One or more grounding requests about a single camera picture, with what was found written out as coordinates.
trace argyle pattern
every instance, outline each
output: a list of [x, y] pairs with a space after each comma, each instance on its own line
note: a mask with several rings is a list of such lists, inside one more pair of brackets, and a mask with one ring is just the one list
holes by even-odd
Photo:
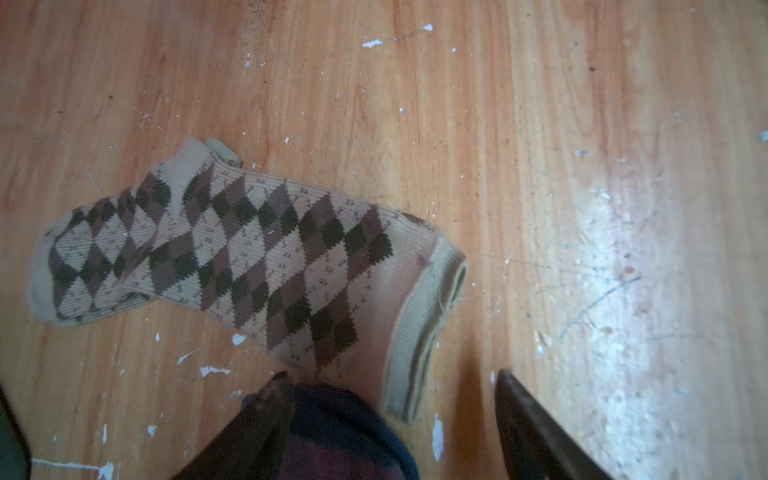
[[358, 339], [347, 290], [393, 255], [391, 215], [207, 161], [128, 284], [215, 315], [269, 351], [311, 352], [321, 370]]
[[162, 164], [137, 187], [72, 211], [48, 253], [59, 319], [76, 323], [150, 301], [120, 278], [149, 252], [170, 200]]

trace dark green object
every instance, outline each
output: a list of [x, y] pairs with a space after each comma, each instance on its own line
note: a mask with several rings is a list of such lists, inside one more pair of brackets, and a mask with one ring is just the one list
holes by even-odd
[[26, 444], [0, 391], [0, 480], [25, 480], [30, 467]]

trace argyle sock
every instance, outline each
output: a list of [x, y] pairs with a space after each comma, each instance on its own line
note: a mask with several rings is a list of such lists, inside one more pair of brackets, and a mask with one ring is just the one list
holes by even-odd
[[[43, 240], [48, 265], [37, 259], [33, 267], [30, 291], [52, 285], [45, 300], [53, 300], [44, 309], [37, 302], [35, 312], [86, 321], [162, 297], [216, 316], [277, 358], [411, 422], [432, 345], [463, 284], [464, 256], [413, 216], [245, 173], [224, 158], [237, 162], [220, 142], [188, 137], [135, 194], [124, 191], [139, 207], [134, 222], [146, 216], [145, 237], [125, 226], [131, 210], [121, 216], [120, 196], [101, 201], [115, 205], [119, 222], [106, 204], [63, 220]], [[132, 245], [101, 238], [105, 225], [110, 239]]]

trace wooden floor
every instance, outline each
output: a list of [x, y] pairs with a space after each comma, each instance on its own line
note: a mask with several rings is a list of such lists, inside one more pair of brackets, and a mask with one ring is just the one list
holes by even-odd
[[466, 253], [421, 419], [389, 419], [424, 478], [505, 476], [509, 366], [616, 478], [765, 478], [767, 19], [758, 0], [0, 0], [0, 382], [33, 456], [166, 478], [282, 368], [170, 303], [70, 329], [26, 306], [39, 236], [191, 132]]

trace dark blue fabric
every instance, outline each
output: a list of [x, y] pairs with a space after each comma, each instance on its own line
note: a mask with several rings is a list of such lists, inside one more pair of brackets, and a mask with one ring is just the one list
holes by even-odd
[[397, 462], [406, 480], [419, 470], [395, 433], [360, 397], [328, 385], [297, 385], [291, 435], [346, 450], [381, 466]]

